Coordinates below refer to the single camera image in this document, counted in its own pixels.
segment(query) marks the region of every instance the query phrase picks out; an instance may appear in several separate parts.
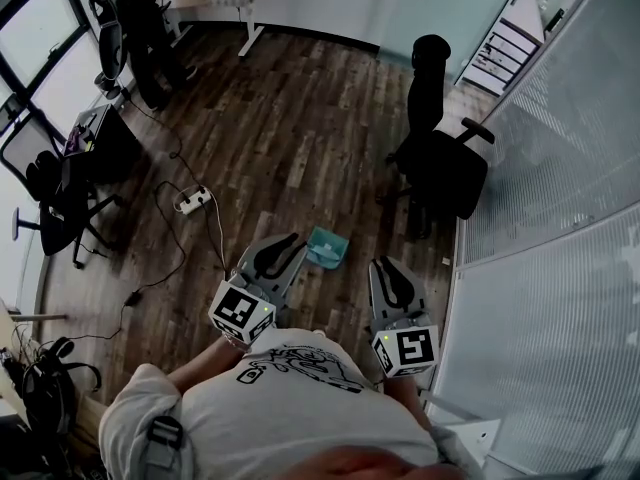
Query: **chair armrest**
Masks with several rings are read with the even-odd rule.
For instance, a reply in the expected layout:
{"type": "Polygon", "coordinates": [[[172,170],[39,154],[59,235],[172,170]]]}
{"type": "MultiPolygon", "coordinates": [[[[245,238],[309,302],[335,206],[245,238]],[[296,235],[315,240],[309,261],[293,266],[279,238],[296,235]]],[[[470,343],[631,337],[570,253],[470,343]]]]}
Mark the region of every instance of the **chair armrest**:
{"type": "Polygon", "coordinates": [[[465,117],[462,120],[462,125],[467,128],[466,131],[464,131],[462,133],[462,135],[460,135],[457,140],[459,140],[460,142],[467,142],[469,139],[475,137],[476,135],[482,137],[484,140],[486,140],[489,144],[494,144],[496,141],[495,136],[493,135],[493,133],[491,133],[489,130],[487,130],[484,126],[482,126],[481,124],[476,123],[473,119],[469,119],[468,117],[465,117]]]}

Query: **wooden floor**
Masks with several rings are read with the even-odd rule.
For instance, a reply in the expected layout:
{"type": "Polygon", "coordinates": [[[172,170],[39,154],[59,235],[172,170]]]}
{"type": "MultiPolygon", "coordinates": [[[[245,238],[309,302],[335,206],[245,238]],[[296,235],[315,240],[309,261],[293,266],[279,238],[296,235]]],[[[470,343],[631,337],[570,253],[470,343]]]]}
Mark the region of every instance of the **wooden floor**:
{"type": "MultiPolygon", "coordinates": [[[[193,30],[178,51],[184,64],[200,68],[200,76],[158,118],[177,128],[184,156],[218,198],[230,266],[253,240],[276,233],[307,237],[317,225],[350,240],[337,270],[305,263],[290,292],[291,325],[324,329],[367,375],[376,376],[363,331],[370,318],[369,261],[390,255],[423,278],[428,308],[441,330],[449,294],[451,267],[443,259],[453,254],[454,219],[435,223],[428,240],[413,241],[407,235],[408,202],[386,210],[374,202],[376,193],[401,187],[383,159],[407,134],[412,73],[355,48],[282,33],[265,33],[240,60],[244,40],[236,30],[193,30]]],[[[137,95],[134,101],[142,106],[137,95]]],[[[441,128],[457,133],[462,117],[481,119],[491,103],[473,88],[456,88],[447,96],[441,128]]],[[[43,311],[70,318],[44,324],[41,341],[111,335],[129,293],[161,279],[181,260],[153,200],[162,180],[180,189],[192,184],[184,167],[169,159],[176,140],[131,105],[122,115],[146,153],[130,180],[107,187],[128,208],[110,208],[94,224],[123,247],[109,259],[81,250],[83,271],[72,267],[71,247],[52,258],[43,311]]],[[[187,252],[183,268],[144,291],[136,307],[124,309],[123,330],[112,340],[76,342],[72,357],[102,371],[104,388],[96,398],[103,402],[113,400],[141,363],[170,371],[218,336],[207,310],[223,271],[204,212],[177,214],[175,196],[165,186],[159,200],[187,252]]],[[[218,241],[213,209],[210,227],[218,241]]],[[[88,233],[84,243],[95,245],[88,233]]],[[[77,380],[82,386],[89,381],[77,380]]]]}

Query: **black office chair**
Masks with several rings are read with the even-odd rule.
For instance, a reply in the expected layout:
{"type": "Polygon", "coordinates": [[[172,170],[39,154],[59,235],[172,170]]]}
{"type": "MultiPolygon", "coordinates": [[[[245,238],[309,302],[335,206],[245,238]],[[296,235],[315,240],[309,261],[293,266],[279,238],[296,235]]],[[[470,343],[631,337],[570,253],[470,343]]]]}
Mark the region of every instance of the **black office chair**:
{"type": "Polygon", "coordinates": [[[379,204],[385,204],[410,196],[410,216],[421,221],[415,226],[419,238],[431,234],[435,214],[465,220],[473,214],[488,167],[465,142],[476,135],[490,144],[495,141],[489,130],[469,118],[462,120],[467,130],[455,139],[435,130],[444,115],[444,75],[450,55],[449,44],[440,36],[423,36],[415,42],[412,58],[415,75],[407,104],[410,132],[398,150],[386,159],[388,165],[398,166],[411,187],[376,198],[379,204]]]}
{"type": "Polygon", "coordinates": [[[13,239],[18,238],[20,227],[40,231],[42,249],[47,256],[63,250],[75,240],[73,265],[82,268],[77,260],[82,234],[87,229],[107,249],[115,243],[107,242],[91,225],[91,218],[109,203],[120,206],[123,201],[111,195],[97,202],[97,193],[82,171],[74,170],[74,157],[65,158],[58,150],[46,119],[32,112],[18,122],[0,148],[0,162],[24,185],[33,199],[40,202],[40,223],[20,219],[14,212],[13,239]],[[89,200],[96,204],[89,208],[89,200]]]}

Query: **person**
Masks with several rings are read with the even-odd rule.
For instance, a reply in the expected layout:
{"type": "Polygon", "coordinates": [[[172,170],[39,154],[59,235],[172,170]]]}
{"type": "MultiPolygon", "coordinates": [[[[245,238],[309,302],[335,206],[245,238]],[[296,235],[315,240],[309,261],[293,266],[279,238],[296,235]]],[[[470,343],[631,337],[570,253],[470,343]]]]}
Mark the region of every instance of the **person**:
{"type": "Polygon", "coordinates": [[[124,18],[131,71],[136,78],[140,96],[153,111],[169,102],[167,94],[153,76],[149,47],[157,55],[160,68],[171,87],[180,89],[197,73],[195,66],[183,67],[173,52],[164,28],[164,18],[155,0],[129,0],[124,18]]]}
{"type": "Polygon", "coordinates": [[[194,478],[482,478],[453,433],[431,425],[412,378],[380,393],[316,332],[268,328],[246,352],[220,338],[169,375],[138,367],[100,423],[113,478],[145,477],[140,443],[166,408],[191,443],[194,478]]]}

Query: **window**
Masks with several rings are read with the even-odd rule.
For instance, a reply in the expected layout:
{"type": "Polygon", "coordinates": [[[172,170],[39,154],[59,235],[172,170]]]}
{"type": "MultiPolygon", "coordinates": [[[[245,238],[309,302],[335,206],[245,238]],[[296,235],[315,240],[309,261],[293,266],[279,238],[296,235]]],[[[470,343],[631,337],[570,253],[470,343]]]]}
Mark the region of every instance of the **window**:
{"type": "Polygon", "coordinates": [[[33,95],[33,102],[67,137],[76,117],[91,108],[100,96],[93,84],[102,72],[96,42],[85,33],[56,64],[33,95]]]}
{"type": "Polygon", "coordinates": [[[29,0],[0,30],[0,51],[28,86],[78,27],[69,0],[29,0]]]}

